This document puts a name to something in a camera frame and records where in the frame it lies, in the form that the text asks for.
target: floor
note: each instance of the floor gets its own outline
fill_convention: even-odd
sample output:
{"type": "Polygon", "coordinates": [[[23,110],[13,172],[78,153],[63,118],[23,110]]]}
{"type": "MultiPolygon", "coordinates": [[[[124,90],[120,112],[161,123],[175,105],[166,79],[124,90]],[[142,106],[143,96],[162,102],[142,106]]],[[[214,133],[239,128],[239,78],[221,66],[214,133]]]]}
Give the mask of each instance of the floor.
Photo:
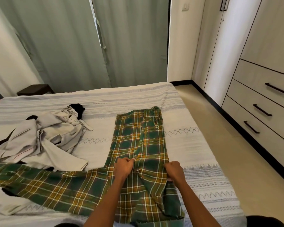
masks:
{"type": "Polygon", "coordinates": [[[234,187],[244,213],[284,223],[284,179],[192,85],[176,89],[234,187]]]}

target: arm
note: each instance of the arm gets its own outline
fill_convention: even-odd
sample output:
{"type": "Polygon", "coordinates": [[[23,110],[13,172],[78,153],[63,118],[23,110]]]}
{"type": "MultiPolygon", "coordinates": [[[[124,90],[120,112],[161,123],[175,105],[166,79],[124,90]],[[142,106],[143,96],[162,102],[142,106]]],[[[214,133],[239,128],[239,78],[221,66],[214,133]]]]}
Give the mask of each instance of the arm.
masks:
{"type": "Polygon", "coordinates": [[[180,163],[173,161],[164,164],[164,167],[168,176],[173,180],[175,186],[182,195],[184,205],[193,227],[221,227],[187,184],[180,163]]]}
{"type": "Polygon", "coordinates": [[[118,205],[120,192],[125,179],[133,169],[135,159],[118,159],[114,164],[115,179],[103,199],[87,219],[84,227],[101,226],[111,227],[114,224],[116,208],[118,205]]]}

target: hand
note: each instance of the hand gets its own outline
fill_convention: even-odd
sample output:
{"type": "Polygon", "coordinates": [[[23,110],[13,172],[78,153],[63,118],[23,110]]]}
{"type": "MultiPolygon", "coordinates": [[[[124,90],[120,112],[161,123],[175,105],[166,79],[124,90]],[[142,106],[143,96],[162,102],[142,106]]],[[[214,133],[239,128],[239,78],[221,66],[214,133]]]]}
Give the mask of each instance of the hand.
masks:
{"type": "Polygon", "coordinates": [[[179,188],[179,185],[186,182],[183,168],[180,166],[179,162],[172,161],[165,163],[163,166],[177,188],[179,188]]]}
{"type": "Polygon", "coordinates": [[[120,179],[122,181],[125,181],[129,173],[133,169],[134,162],[135,162],[135,159],[118,158],[117,162],[114,164],[115,180],[120,179]]]}

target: green plaid fabric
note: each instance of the green plaid fabric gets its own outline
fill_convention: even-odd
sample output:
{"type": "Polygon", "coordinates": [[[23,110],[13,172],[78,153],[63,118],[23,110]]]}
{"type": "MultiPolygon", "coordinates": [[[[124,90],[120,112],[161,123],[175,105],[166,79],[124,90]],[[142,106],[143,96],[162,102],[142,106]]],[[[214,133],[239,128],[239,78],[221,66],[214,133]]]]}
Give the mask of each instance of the green plaid fabric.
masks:
{"type": "Polygon", "coordinates": [[[158,107],[117,115],[104,167],[86,172],[51,172],[0,163],[0,186],[50,209],[89,216],[113,183],[114,163],[123,157],[136,161],[121,189],[115,221],[138,226],[183,226],[184,212],[163,168],[168,156],[158,107]]]}

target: bed sheet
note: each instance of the bed sheet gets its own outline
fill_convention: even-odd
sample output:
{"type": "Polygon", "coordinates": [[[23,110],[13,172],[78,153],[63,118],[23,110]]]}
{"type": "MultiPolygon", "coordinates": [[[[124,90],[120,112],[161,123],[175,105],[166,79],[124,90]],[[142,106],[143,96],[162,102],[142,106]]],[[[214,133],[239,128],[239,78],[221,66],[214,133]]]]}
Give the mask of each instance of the bed sheet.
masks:
{"type": "MultiPolygon", "coordinates": [[[[86,170],[104,165],[117,114],[160,107],[170,161],[181,163],[190,187],[222,226],[246,226],[246,217],[233,187],[177,90],[170,83],[4,98],[0,100],[0,140],[6,138],[17,123],[28,116],[59,110],[72,103],[85,107],[82,119],[94,129],[84,134],[72,153],[89,161],[86,170]]],[[[180,194],[179,198],[186,210],[180,194]]],[[[76,223],[86,220],[86,217],[45,210],[36,205],[14,216],[0,215],[0,225],[15,226],[17,222],[21,226],[34,223],[37,227],[38,223],[40,226],[54,226],[65,218],[76,223]]],[[[187,213],[185,226],[192,226],[187,213]]]]}

